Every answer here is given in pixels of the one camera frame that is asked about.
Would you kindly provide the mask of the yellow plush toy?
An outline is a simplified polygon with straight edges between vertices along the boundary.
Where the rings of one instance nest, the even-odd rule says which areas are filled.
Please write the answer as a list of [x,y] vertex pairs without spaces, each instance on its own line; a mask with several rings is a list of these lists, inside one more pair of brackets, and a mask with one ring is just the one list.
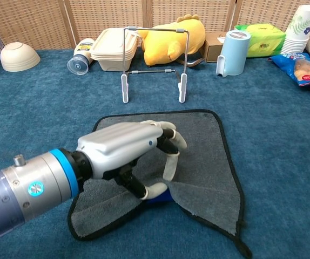
[[197,14],[186,14],[173,23],[157,25],[153,29],[137,31],[142,38],[141,47],[148,66],[173,62],[185,50],[194,54],[205,41],[205,28]]

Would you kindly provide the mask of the brown cardboard box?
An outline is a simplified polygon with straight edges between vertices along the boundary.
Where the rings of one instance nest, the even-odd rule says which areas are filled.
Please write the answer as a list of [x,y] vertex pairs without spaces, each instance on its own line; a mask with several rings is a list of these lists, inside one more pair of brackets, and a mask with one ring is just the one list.
[[205,62],[216,62],[221,53],[227,32],[207,32],[201,54]]

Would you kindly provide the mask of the beige lidded lunch box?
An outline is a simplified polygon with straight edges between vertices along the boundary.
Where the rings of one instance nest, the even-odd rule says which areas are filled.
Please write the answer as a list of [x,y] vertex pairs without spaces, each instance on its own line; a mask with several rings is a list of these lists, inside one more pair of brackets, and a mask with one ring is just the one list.
[[103,71],[123,72],[123,42],[125,42],[125,70],[130,68],[138,47],[139,34],[123,28],[108,28],[101,32],[90,49],[93,60],[99,62]]

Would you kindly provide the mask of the beige upturned bowl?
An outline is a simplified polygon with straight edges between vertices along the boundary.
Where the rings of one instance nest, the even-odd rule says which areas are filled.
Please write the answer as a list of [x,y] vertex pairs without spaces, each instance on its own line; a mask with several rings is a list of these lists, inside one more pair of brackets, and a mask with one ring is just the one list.
[[36,66],[41,58],[28,44],[12,42],[0,54],[2,68],[8,72],[21,72]]

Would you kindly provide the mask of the mayonnaise squeeze bottle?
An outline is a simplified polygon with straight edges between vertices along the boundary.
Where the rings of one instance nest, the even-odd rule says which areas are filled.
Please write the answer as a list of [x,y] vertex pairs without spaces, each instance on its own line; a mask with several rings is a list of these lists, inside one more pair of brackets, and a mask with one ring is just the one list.
[[67,68],[76,75],[84,75],[88,72],[92,63],[91,52],[95,40],[85,38],[81,40],[74,49],[73,57],[68,61]]

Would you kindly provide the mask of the green tissue pack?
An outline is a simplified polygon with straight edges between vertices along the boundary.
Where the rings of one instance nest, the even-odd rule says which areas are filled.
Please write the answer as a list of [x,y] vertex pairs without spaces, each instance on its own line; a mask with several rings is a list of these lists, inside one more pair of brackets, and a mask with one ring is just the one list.
[[251,35],[247,57],[269,57],[279,55],[284,44],[286,34],[272,24],[244,24],[234,28],[246,31]]

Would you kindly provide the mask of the woven folding screen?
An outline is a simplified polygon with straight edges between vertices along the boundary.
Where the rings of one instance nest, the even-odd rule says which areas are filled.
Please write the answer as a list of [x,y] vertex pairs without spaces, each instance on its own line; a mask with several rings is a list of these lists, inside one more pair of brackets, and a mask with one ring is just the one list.
[[73,48],[104,29],[153,27],[197,14],[208,32],[271,23],[285,30],[310,0],[0,0],[0,37],[34,49]]

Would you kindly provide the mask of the stack of paper cups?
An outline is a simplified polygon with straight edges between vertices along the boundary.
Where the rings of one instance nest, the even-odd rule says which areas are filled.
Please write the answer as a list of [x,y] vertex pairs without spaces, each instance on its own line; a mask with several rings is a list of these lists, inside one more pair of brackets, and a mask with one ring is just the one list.
[[298,7],[285,34],[281,54],[303,52],[310,36],[310,5]]

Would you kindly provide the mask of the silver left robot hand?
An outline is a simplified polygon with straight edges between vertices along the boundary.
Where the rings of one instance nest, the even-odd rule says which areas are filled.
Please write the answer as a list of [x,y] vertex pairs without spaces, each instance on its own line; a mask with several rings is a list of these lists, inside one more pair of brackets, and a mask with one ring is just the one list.
[[89,178],[114,179],[135,197],[150,200],[164,193],[167,185],[162,182],[151,186],[141,183],[132,174],[138,159],[158,148],[166,154],[163,179],[171,181],[180,151],[186,147],[185,139],[171,122],[120,122],[80,137],[72,157],[82,181]]

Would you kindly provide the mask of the blue and grey cloth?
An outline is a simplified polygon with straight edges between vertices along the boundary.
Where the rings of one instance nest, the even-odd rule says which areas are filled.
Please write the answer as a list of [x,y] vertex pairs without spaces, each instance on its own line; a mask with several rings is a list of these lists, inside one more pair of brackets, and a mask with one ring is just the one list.
[[142,201],[113,180],[89,180],[68,213],[72,236],[81,241],[100,238],[146,209],[174,201],[189,217],[230,238],[243,257],[252,259],[251,250],[241,239],[244,193],[218,115],[210,110],[110,115],[100,118],[94,130],[147,119],[174,123],[187,142],[167,191]]

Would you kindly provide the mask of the teal table cloth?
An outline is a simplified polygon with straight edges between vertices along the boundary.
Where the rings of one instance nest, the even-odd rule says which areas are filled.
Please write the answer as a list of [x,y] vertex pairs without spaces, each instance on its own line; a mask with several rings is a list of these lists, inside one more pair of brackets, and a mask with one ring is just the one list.
[[[40,50],[34,68],[0,67],[0,169],[64,147],[113,114],[207,109],[222,120],[244,191],[241,237],[253,259],[310,259],[310,89],[265,58],[249,59],[234,77],[214,63],[188,71],[185,103],[174,74],[130,77],[128,104],[119,73],[93,63],[77,76],[71,49]],[[233,242],[187,216],[173,202],[152,205],[97,240],[81,242],[67,224],[66,202],[0,238],[0,259],[243,259]]]

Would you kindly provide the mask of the blue cookie snack bag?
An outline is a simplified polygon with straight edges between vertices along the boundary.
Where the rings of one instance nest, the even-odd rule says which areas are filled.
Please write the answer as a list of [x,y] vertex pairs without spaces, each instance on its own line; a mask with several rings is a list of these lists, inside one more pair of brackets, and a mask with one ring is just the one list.
[[278,68],[287,73],[299,86],[310,86],[310,56],[307,53],[284,53],[271,56]]

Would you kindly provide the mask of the metal wire rack stand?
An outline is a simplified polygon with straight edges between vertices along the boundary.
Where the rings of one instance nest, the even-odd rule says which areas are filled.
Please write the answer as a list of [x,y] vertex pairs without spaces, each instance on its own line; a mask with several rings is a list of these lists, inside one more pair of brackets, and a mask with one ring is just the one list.
[[[184,59],[184,71],[179,75],[179,73],[174,69],[164,69],[164,70],[132,70],[131,72],[126,72],[126,55],[125,55],[125,31],[164,31],[164,32],[175,32],[175,33],[186,33],[186,47],[185,47],[185,59]],[[136,26],[127,26],[123,28],[123,73],[121,75],[121,86],[122,86],[122,98],[123,103],[129,102],[129,84],[127,82],[127,77],[129,74],[146,74],[146,73],[175,73],[178,79],[178,90],[179,90],[179,102],[184,103],[186,100],[186,90],[187,90],[187,56],[188,56],[188,44],[190,39],[190,33],[188,30],[185,29],[159,29],[159,28],[143,28],[143,27],[136,27]]]

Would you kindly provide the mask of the light blue cylinder holder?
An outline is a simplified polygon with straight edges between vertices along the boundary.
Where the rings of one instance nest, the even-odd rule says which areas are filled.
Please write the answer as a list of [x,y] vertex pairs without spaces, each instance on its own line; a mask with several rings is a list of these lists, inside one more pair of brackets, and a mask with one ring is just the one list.
[[251,40],[250,33],[240,30],[227,32],[217,58],[216,75],[237,76],[243,73]]

